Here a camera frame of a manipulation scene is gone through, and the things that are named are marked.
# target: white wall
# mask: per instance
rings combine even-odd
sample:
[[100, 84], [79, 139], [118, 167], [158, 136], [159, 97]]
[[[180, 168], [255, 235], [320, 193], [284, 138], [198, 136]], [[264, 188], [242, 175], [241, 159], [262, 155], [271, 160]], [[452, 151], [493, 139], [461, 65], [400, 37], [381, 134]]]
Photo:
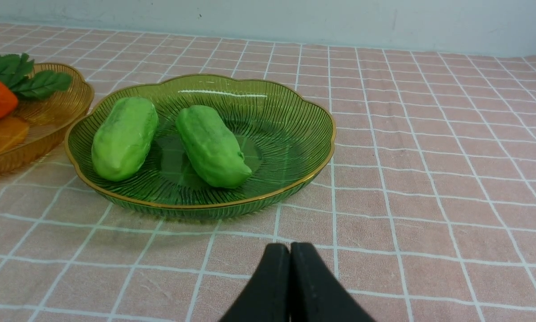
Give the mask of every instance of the white wall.
[[0, 0], [0, 21], [536, 55], [536, 0]]

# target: fake vegetable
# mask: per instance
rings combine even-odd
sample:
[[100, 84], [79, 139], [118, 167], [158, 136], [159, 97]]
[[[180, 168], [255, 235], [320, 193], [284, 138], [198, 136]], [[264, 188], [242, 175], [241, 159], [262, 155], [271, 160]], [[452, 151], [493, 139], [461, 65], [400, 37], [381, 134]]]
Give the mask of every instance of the fake vegetable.
[[6, 116], [0, 119], [0, 153], [22, 143], [29, 132], [29, 124], [21, 118]]
[[217, 188], [237, 188], [251, 175], [234, 134], [215, 109], [191, 106], [180, 111], [176, 129], [196, 173]]
[[133, 177], [147, 158], [158, 126], [159, 115], [150, 100], [119, 99], [93, 137], [94, 171], [115, 182]]

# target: green vegetable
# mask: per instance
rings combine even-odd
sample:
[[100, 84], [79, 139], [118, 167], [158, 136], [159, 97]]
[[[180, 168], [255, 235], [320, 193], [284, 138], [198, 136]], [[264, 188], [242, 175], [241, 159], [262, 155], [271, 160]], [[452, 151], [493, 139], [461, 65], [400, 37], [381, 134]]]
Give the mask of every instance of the green vegetable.
[[109, 181], [133, 177], [141, 168], [157, 127], [159, 115], [150, 100], [119, 99], [93, 138], [93, 169]]
[[67, 73], [55, 71], [37, 72], [30, 78], [34, 61], [29, 55], [0, 55], [0, 82], [4, 83], [14, 94], [22, 99], [45, 100], [55, 92], [69, 89], [73, 77]]
[[217, 188], [237, 188], [251, 175], [234, 134], [215, 109], [191, 106], [180, 111], [176, 129], [196, 173]]

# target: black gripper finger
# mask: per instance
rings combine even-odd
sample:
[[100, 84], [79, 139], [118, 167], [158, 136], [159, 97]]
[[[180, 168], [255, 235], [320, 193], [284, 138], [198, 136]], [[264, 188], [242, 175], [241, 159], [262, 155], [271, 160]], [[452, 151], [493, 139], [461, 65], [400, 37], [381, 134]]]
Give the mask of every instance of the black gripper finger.
[[327, 269], [311, 243], [292, 243], [292, 322], [376, 322]]
[[290, 251], [266, 245], [256, 271], [219, 322], [288, 322]]

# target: amber glass plate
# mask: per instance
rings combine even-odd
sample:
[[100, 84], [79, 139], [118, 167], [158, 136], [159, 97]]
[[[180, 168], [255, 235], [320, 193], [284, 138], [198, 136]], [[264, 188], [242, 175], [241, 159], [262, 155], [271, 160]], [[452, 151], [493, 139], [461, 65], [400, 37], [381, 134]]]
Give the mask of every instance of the amber glass plate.
[[[152, 100], [160, 129], [140, 171], [114, 183], [93, 170], [91, 146], [113, 104], [130, 96]], [[194, 104], [215, 108], [240, 142], [253, 174], [239, 188], [213, 188], [190, 165], [174, 121]], [[159, 216], [217, 220], [255, 212], [307, 185], [331, 159], [335, 133], [327, 110], [284, 85], [200, 74], [109, 94], [69, 129], [65, 149], [79, 177], [115, 204]]]
[[0, 120], [0, 174], [31, 163], [59, 145], [76, 119], [84, 116], [94, 91], [80, 72], [65, 64], [35, 64], [33, 73], [43, 70], [73, 76], [66, 92], [57, 92], [41, 102], [20, 102], [11, 116]]

